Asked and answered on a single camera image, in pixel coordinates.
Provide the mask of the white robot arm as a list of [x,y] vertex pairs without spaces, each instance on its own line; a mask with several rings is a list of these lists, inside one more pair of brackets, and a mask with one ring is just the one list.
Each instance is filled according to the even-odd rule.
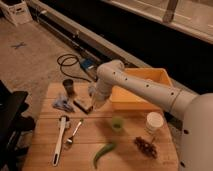
[[97,68],[93,105],[102,107],[119,86],[159,106],[183,122],[178,171],[213,171],[213,93],[191,93],[131,76],[124,68],[120,60]]

